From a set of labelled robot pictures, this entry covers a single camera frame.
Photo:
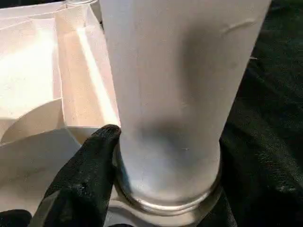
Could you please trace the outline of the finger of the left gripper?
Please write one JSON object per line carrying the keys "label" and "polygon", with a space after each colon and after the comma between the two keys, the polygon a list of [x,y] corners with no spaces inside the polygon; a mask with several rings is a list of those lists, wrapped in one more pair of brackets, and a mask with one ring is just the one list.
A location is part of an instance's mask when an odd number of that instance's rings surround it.
{"label": "finger of the left gripper", "polygon": [[0,227],[27,227],[32,215],[27,210],[7,210],[0,213]]}

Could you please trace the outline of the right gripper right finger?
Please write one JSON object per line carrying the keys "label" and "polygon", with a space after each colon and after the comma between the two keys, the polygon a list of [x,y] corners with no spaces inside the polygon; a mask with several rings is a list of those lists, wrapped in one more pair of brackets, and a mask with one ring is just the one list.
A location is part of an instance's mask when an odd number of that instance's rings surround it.
{"label": "right gripper right finger", "polygon": [[222,185],[240,227],[301,227],[303,167],[282,142],[220,140]]}

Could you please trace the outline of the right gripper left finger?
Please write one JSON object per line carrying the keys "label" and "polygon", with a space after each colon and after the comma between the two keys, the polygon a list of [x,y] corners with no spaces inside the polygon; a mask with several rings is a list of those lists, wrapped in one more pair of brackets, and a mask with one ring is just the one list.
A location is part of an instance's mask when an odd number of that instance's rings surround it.
{"label": "right gripper left finger", "polygon": [[108,124],[91,134],[60,169],[30,221],[32,227],[101,227],[115,179],[113,153],[121,129]]}

